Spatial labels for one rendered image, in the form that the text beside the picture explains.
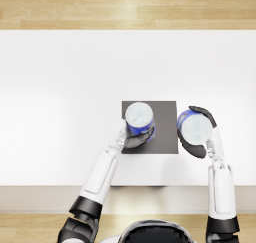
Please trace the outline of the dark grey square mat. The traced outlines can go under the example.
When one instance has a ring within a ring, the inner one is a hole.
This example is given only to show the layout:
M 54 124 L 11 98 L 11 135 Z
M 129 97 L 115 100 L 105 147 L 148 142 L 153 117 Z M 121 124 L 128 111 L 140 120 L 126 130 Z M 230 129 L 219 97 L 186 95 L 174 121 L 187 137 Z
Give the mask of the dark grey square mat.
M 177 154 L 177 106 L 175 101 L 147 101 L 153 110 L 155 136 L 136 148 L 125 148 L 123 154 Z

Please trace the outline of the dark round robot body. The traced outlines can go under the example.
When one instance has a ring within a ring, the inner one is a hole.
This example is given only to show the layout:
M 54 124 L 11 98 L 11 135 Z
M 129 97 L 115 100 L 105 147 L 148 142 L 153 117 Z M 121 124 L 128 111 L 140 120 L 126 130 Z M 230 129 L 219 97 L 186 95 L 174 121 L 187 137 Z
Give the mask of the dark round robot body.
M 197 243 L 179 224 L 160 219 L 137 221 L 122 234 L 108 237 L 100 243 Z

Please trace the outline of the blue can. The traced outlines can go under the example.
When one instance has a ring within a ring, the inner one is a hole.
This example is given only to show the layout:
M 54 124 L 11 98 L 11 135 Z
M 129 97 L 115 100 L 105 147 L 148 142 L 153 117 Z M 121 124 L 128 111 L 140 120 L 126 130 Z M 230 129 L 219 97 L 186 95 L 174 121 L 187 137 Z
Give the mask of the blue can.
M 125 111 L 125 120 L 130 133 L 143 141 L 150 141 L 155 134 L 153 110 L 149 104 L 134 102 Z
M 177 128 L 184 140 L 191 145 L 202 145 L 210 139 L 213 126 L 201 113 L 192 110 L 182 112 L 177 120 Z

